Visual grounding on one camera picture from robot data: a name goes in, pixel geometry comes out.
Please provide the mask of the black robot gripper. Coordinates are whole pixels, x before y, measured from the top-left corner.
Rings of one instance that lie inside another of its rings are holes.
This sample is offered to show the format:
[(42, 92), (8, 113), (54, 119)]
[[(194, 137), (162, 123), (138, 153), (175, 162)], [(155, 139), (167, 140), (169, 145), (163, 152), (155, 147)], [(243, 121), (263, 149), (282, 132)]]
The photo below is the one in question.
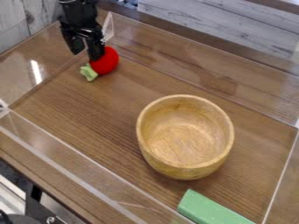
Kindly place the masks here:
[(62, 7), (60, 31), (71, 52), (78, 55), (84, 50), (82, 32), (88, 34), (88, 56), (96, 61), (106, 52), (103, 32), (96, 30), (102, 27), (98, 22), (98, 2), (99, 0), (59, 0)]

